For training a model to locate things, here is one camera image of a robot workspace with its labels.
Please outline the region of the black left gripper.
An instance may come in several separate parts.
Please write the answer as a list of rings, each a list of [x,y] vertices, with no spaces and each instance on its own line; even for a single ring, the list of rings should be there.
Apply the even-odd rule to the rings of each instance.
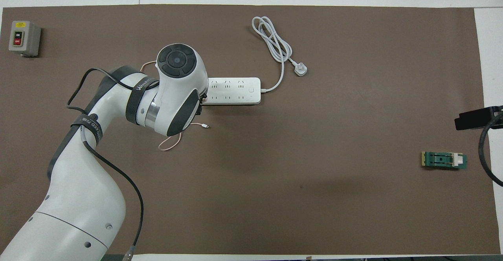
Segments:
[[[196,109],[196,113],[195,113],[196,116],[199,116],[201,114],[203,104],[206,102],[206,99],[207,99],[207,92],[204,92],[199,97],[199,105],[198,105],[198,107]]]

